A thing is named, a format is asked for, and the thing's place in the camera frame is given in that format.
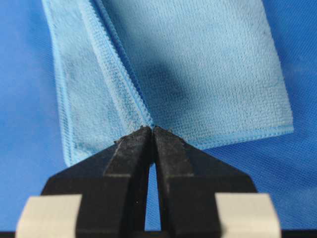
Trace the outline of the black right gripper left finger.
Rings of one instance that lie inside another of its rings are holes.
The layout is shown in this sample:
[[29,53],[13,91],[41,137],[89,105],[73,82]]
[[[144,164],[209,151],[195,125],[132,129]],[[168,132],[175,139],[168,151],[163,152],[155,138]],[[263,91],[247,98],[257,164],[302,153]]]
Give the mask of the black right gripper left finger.
[[142,228],[151,155],[149,127],[51,176],[28,198],[18,238],[121,238]]

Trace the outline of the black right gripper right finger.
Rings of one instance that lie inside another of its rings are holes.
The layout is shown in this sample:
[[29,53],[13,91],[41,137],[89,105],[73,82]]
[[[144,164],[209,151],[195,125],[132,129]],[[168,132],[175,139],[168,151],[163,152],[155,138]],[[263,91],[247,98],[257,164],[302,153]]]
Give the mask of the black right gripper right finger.
[[243,171],[153,131],[162,238],[279,238],[271,198]]

